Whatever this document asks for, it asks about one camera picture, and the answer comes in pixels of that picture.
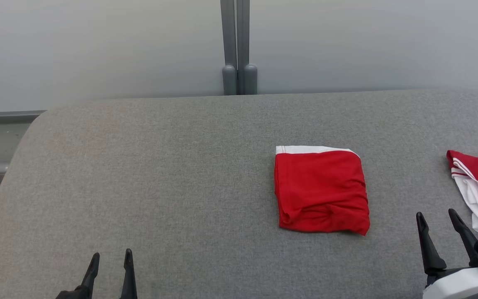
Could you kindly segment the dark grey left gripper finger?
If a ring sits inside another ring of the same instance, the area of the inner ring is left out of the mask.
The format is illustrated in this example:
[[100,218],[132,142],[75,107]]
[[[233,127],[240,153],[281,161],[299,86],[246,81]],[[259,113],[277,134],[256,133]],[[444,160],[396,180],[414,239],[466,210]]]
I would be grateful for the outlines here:
[[137,299],[138,293],[135,282],[133,253],[130,248],[127,248],[125,252],[124,269],[125,275],[120,299]]
[[98,275],[99,263],[100,263],[100,254],[94,253],[81,283],[81,287],[82,287],[81,297],[93,296],[93,288],[94,288],[95,279]]

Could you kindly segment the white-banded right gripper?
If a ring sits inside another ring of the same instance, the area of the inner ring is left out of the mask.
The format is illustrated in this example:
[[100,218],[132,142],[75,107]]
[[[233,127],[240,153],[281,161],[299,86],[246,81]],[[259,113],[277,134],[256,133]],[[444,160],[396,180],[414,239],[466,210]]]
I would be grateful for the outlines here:
[[[460,235],[466,253],[470,259],[469,266],[478,266],[478,239],[453,208],[448,210],[450,221]],[[424,273],[436,276],[446,270],[446,262],[440,257],[429,235],[429,226],[422,212],[417,212],[417,230],[422,254]],[[424,299],[465,299],[478,294],[478,267],[471,267],[438,279],[423,291]]]

